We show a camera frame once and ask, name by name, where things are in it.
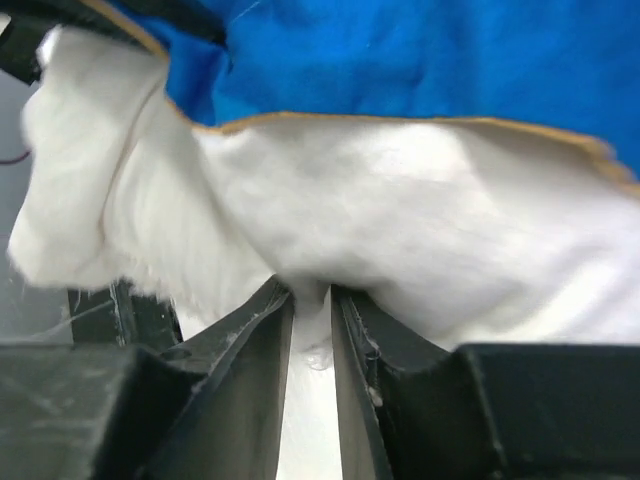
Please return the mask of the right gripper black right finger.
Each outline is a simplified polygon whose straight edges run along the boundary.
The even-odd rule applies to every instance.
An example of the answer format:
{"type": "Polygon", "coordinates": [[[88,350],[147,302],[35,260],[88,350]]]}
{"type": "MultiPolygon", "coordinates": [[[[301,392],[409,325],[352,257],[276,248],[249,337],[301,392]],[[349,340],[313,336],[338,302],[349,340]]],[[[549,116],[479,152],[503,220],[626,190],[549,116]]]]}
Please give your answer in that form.
{"type": "Polygon", "coordinates": [[[347,479],[635,479],[639,351],[421,338],[331,291],[347,479]]]}

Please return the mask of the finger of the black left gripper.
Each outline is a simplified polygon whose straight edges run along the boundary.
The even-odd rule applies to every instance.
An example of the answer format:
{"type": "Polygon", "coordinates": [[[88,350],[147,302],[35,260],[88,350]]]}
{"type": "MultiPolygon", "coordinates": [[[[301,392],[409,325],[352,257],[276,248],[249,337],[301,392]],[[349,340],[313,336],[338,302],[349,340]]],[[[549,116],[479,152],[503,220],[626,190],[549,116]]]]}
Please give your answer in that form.
{"type": "Polygon", "coordinates": [[[1,33],[1,70],[27,85],[40,79],[37,49],[55,26],[160,52],[159,43],[138,25],[158,20],[209,43],[225,43],[221,21],[199,1],[1,0],[1,14],[8,18],[1,33]]]}

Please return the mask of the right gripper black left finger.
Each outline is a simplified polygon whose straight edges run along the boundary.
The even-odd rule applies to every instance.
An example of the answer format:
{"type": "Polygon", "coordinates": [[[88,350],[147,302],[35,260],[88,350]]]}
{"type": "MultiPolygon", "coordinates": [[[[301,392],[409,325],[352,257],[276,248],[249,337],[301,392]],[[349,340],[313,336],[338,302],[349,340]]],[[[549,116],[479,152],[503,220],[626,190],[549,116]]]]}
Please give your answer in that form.
{"type": "Polygon", "coordinates": [[[5,346],[5,479],[272,479],[290,294],[264,284],[212,327],[139,346],[5,346]]]}

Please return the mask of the white pillow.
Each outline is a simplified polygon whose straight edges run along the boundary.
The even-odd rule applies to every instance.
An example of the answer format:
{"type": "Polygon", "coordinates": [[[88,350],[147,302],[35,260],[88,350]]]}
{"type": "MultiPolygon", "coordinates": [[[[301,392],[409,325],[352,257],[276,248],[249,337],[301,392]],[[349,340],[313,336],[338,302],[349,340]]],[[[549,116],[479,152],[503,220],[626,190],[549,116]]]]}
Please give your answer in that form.
{"type": "Polygon", "coordinates": [[[330,284],[447,349],[639,340],[639,202],[569,141],[319,117],[205,133],[153,55],[64,29],[36,56],[15,268],[38,287],[130,280],[194,333],[279,277],[297,307],[281,479],[342,475],[330,284]]]}

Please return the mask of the blue yellow Mickey pillowcase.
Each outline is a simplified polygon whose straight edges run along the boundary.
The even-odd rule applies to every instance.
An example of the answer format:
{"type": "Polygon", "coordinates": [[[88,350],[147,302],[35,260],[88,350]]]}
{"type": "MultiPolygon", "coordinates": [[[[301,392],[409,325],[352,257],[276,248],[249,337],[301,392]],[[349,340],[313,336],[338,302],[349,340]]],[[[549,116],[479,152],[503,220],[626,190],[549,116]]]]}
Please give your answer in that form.
{"type": "Polygon", "coordinates": [[[582,148],[639,189],[635,1],[199,1],[224,44],[158,20],[168,98],[204,129],[276,116],[483,123],[582,148]]]}

